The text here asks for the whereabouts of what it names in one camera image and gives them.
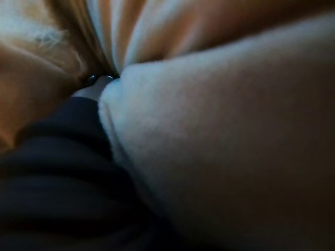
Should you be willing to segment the left robot hand black glove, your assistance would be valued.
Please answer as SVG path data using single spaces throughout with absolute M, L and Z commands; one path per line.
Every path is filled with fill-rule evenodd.
M 110 76 L 92 76 L 1 157 L 1 250 L 185 250 L 138 199 L 98 118 Z

